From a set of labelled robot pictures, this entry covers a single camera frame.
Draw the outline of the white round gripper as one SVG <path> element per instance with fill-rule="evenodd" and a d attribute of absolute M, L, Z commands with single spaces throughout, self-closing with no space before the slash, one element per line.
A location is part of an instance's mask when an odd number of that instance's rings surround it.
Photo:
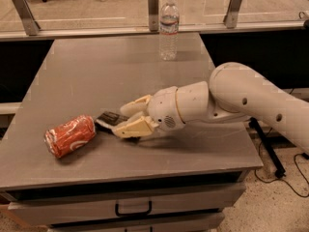
<path fill-rule="evenodd" d="M 146 95 L 120 108 L 122 115 L 131 117 L 138 112 L 145 112 L 148 107 L 150 116 L 130 118 L 112 129 L 120 138 L 144 137 L 155 132 L 159 127 L 163 131 L 180 130 L 184 122 L 177 108 L 176 86 L 159 90 L 153 96 Z"/>

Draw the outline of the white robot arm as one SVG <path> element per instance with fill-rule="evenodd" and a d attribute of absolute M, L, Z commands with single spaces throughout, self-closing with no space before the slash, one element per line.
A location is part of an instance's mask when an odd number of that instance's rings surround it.
<path fill-rule="evenodd" d="M 112 130 L 120 138 L 254 117 L 309 153 L 309 103 L 236 62 L 218 66 L 207 81 L 161 89 L 123 105 L 120 111 L 128 118 Z"/>

